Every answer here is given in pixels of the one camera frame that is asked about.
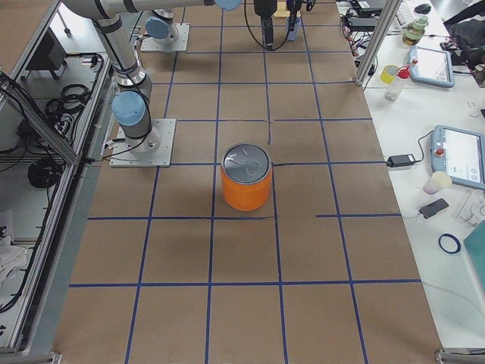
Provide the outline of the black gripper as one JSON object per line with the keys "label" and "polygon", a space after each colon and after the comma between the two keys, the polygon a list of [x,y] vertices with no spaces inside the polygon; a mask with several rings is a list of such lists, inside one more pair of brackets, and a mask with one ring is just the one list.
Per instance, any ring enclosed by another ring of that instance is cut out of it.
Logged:
{"label": "black gripper", "polygon": [[277,11],[277,0],[254,0],[254,12],[262,18],[263,45],[272,49],[274,45],[274,29],[272,15]]}
{"label": "black gripper", "polygon": [[291,11],[289,14],[289,31],[294,31],[296,25],[296,11],[302,8],[303,0],[286,0],[286,9]]}

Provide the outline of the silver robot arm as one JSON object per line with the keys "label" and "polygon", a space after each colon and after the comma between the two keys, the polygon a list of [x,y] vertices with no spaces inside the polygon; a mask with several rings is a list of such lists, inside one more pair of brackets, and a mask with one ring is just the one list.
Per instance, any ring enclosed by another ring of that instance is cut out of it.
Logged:
{"label": "silver robot arm", "polygon": [[[148,74],[139,64],[130,38],[122,29],[121,15],[125,13],[142,13],[151,11],[154,17],[161,20],[165,39],[170,35],[171,24],[167,17],[162,17],[157,11],[170,11],[174,8],[195,6],[217,6],[224,11],[233,11],[245,1],[65,1],[65,6],[73,13],[90,19],[98,33],[102,45],[112,62],[117,84],[122,91],[135,90],[143,99],[144,110],[149,109],[149,97],[152,82]],[[301,10],[302,1],[287,1],[289,11],[288,26],[282,43],[274,45],[274,30],[272,17],[277,11],[276,1],[254,1],[253,8],[261,21],[262,41],[256,44],[263,50],[275,52],[289,40],[289,35],[296,29],[297,14]]]}
{"label": "silver robot arm", "polygon": [[[277,11],[277,1],[254,1],[255,14],[260,17],[262,44],[259,46],[272,50],[274,30],[272,16]],[[171,9],[152,11],[152,16],[145,19],[145,32],[139,37],[141,52],[182,52],[187,50],[189,41],[188,23],[176,23]]]}

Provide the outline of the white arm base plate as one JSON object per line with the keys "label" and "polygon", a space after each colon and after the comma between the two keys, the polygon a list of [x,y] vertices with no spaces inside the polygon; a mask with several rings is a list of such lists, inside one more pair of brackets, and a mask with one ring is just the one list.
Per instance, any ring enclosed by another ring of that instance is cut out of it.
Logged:
{"label": "white arm base plate", "polygon": [[163,24],[146,22],[147,37],[140,46],[141,52],[184,52],[189,41],[190,25],[187,23]]}
{"label": "white arm base plate", "polygon": [[152,131],[140,146],[139,141],[127,139],[114,145],[114,157],[110,157],[112,168],[152,168],[171,166],[171,156],[176,130],[174,118],[152,119]]}

